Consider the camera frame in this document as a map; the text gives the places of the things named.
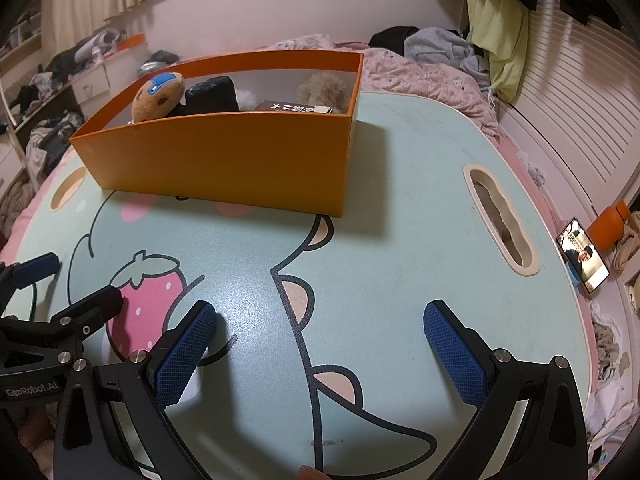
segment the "smartphone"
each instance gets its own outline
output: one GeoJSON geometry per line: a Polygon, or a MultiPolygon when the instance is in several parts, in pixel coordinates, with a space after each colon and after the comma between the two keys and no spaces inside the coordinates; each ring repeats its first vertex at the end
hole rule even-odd
{"type": "Polygon", "coordinates": [[[609,269],[580,222],[575,218],[571,220],[556,238],[556,242],[575,271],[574,274],[591,294],[607,278],[609,269]]]}

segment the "metal screw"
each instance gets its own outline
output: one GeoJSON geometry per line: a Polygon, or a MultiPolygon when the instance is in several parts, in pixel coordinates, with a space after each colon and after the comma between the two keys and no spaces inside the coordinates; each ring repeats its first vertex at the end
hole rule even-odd
{"type": "Polygon", "coordinates": [[[561,355],[556,356],[556,358],[554,359],[554,362],[556,363],[556,366],[558,368],[569,367],[569,361],[566,360],[566,357],[562,357],[561,355]]]}
{"type": "Polygon", "coordinates": [[[71,361],[71,352],[60,352],[58,354],[58,362],[61,364],[65,364],[68,363],[69,361],[71,361]]]}
{"type": "Polygon", "coordinates": [[[134,350],[129,355],[129,361],[132,363],[141,363],[146,359],[146,352],[144,350],[134,350]]]}
{"type": "Polygon", "coordinates": [[[76,361],[74,363],[74,370],[76,372],[79,372],[80,370],[84,370],[85,366],[86,366],[86,360],[85,359],[78,359],[78,361],[76,361]]]}
{"type": "Polygon", "coordinates": [[[494,352],[495,358],[498,359],[498,361],[500,361],[501,363],[507,363],[508,361],[511,361],[511,354],[509,353],[508,350],[505,350],[504,348],[498,348],[495,352],[494,352]]]}

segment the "orange bottle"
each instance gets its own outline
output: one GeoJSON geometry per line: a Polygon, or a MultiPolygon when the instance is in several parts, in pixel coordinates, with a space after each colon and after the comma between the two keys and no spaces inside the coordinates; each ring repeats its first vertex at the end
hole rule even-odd
{"type": "Polygon", "coordinates": [[[626,219],[631,211],[621,200],[615,206],[610,205],[593,221],[587,234],[600,254],[604,254],[625,231],[626,219]]]}

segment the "louvered door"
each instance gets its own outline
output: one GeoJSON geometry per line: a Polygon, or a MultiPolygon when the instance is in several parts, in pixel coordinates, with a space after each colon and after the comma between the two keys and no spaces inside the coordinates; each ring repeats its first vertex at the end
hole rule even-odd
{"type": "Polygon", "coordinates": [[[540,0],[522,92],[512,104],[558,152],[599,213],[640,162],[640,51],[599,18],[583,26],[540,0]]]}

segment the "cartoon dinosaur print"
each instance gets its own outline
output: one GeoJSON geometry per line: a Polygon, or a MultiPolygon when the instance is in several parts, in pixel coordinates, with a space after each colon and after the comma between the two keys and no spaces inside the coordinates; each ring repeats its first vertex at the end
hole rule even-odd
{"type": "Polygon", "coordinates": [[[301,464],[334,478],[385,478],[427,460],[437,443],[367,412],[356,374],[309,357],[304,331],[321,306],[285,270],[333,235],[324,216],[114,192],[76,245],[68,300],[107,283],[122,291],[126,305],[108,325],[121,359],[153,345],[195,301],[216,307],[200,391],[168,410],[212,474],[228,471],[222,457],[232,457],[274,480],[301,464]]]}

